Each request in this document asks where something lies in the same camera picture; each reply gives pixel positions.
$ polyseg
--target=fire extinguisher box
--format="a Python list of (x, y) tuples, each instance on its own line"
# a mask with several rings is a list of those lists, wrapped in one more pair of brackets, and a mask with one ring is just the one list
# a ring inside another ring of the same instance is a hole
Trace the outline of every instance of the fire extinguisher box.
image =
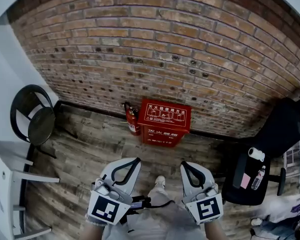
[(138, 124), (142, 142), (174, 147), (189, 133), (191, 107), (153, 99), (143, 99)]

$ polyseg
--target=fire extinguisher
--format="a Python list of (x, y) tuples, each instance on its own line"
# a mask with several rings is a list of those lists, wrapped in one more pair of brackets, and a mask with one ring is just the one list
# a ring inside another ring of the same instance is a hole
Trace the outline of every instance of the fire extinguisher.
[(129, 102), (123, 104), (126, 120), (128, 121), (129, 129), (132, 135), (138, 136), (141, 134), (140, 125), (138, 125), (138, 109), (132, 108)]

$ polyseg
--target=black office chair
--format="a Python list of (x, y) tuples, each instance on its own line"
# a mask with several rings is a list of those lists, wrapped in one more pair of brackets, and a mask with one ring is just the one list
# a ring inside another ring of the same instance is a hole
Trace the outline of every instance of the black office chair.
[[(256, 206), (266, 195), (268, 181), (279, 183), (277, 195), (284, 191), (286, 170), (281, 169), (280, 176), (270, 175), (272, 158), (282, 156), (295, 143), (300, 141), (300, 100), (281, 99), (273, 108), (262, 129), (254, 136), (241, 139), (235, 145), (233, 155), (228, 158), (228, 170), (222, 187), (225, 201)], [(248, 156), (249, 148), (254, 147), (265, 154), (263, 162)], [(258, 171), (265, 166), (265, 175), (257, 190), (251, 188)], [(241, 187), (244, 174), (250, 177), (245, 188)]]
[[(37, 94), (43, 95), (43, 97), (48, 101), (49, 106), (44, 106)], [(33, 115), (32, 118), (30, 118), (31, 112), (38, 106), (41, 108)], [(18, 127), (17, 111), (30, 121), (28, 136), (25, 136)], [(10, 123), (12, 130), (21, 140), (33, 144), (40, 152), (53, 158), (56, 157), (41, 150), (40, 146), (48, 140), (55, 127), (62, 129), (76, 139), (78, 138), (77, 135), (57, 126), (55, 121), (56, 115), (51, 100), (46, 91), (40, 86), (35, 84), (27, 85), (14, 97), (10, 109)]]

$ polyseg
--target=plastic bottle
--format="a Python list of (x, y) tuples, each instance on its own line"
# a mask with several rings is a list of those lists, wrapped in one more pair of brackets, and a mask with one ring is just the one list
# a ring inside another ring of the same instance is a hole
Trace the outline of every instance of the plastic bottle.
[(259, 188), (261, 181), (264, 178), (265, 173), (266, 173), (265, 169), (266, 169), (266, 167), (262, 166), (262, 168), (259, 170), (258, 175), (255, 177), (255, 179), (252, 183), (252, 186), (251, 186), (251, 188), (253, 190), (257, 190)]

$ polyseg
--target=paper roll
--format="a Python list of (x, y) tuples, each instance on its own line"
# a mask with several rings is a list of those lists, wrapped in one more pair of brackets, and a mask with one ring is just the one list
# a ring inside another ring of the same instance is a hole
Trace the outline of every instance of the paper roll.
[(265, 153), (263, 153), (261, 150), (256, 149), (255, 147), (251, 147), (248, 151), (248, 155), (251, 158), (254, 158), (256, 160), (260, 160), (263, 162), (265, 160)]

